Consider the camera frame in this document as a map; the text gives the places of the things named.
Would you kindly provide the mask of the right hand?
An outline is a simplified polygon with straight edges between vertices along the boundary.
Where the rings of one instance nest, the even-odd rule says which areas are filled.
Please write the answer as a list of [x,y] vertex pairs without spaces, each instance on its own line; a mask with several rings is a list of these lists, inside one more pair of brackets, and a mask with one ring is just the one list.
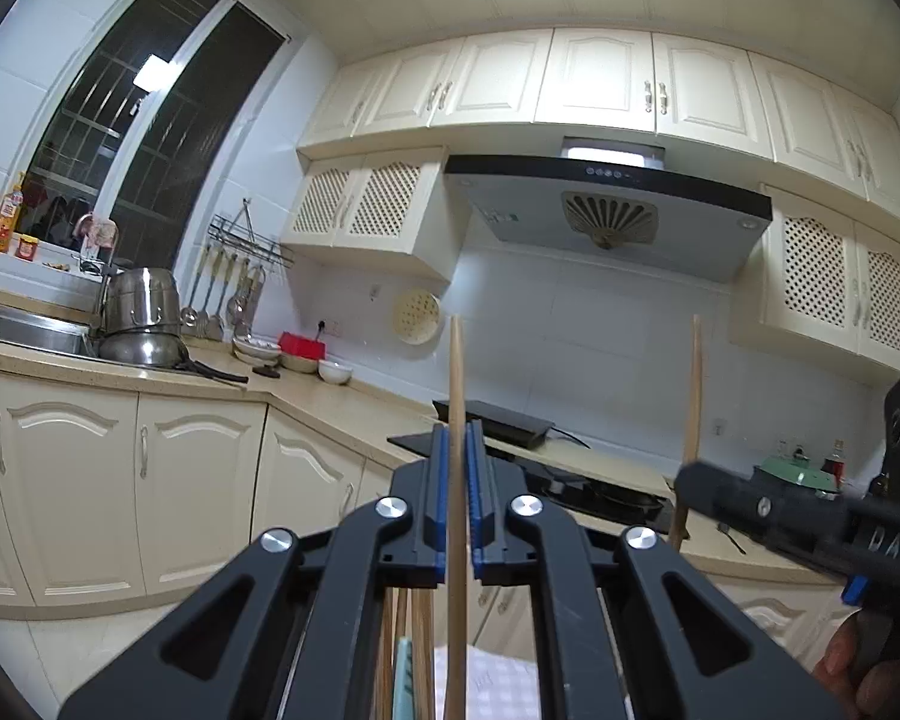
[[880,661],[860,679],[852,678],[859,650],[859,624],[852,614],[832,634],[814,665],[814,678],[831,692],[847,718],[900,718],[900,660]]

